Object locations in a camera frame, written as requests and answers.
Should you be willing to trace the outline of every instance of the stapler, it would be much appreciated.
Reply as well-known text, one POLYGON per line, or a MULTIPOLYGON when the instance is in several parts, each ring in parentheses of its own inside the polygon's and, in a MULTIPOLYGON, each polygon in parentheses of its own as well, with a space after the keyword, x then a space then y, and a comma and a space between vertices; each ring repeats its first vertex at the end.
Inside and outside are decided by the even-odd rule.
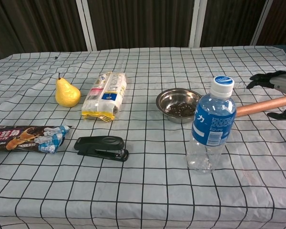
POLYGON ((93 156, 114 161, 126 161, 128 150, 124 149, 124 146, 125 143, 120 137, 94 136, 80 137, 77 139, 74 149, 79 151, 78 155, 93 156))

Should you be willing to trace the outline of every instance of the blue bottle label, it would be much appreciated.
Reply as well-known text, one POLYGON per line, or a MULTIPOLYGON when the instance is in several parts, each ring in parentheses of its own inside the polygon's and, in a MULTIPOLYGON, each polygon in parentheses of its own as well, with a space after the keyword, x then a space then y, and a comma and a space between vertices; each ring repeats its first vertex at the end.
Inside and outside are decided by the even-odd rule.
POLYGON ((198 104, 192 125, 192 135, 203 145, 222 145, 230 134, 235 115, 236 112, 226 116, 210 114, 198 104))

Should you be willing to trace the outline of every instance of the chocolate bar wrapper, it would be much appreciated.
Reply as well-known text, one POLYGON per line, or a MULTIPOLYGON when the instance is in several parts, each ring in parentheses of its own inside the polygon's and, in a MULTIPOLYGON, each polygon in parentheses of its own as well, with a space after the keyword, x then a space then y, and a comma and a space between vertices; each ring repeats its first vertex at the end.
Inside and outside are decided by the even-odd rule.
POLYGON ((71 126, 0 125, 0 151, 55 153, 71 126))

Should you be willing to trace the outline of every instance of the snack wrapper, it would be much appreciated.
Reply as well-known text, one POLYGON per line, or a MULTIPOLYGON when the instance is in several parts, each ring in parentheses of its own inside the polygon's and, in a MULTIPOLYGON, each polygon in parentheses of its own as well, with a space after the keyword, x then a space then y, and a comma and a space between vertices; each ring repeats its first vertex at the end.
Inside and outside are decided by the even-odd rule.
POLYGON ((125 73, 99 75, 82 105, 82 115, 114 120, 120 110, 127 82, 125 73))
POLYGON ((0 151, 24 150, 55 153, 71 126, 0 125, 0 151))

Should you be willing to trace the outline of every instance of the white bottle cap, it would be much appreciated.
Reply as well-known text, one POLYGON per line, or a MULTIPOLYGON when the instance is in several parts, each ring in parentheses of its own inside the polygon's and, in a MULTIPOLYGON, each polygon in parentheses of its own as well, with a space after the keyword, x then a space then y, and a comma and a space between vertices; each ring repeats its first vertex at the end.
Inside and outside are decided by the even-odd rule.
POLYGON ((216 76, 210 93, 218 98, 229 98, 232 95, 234 80, 228 76, 216 76))

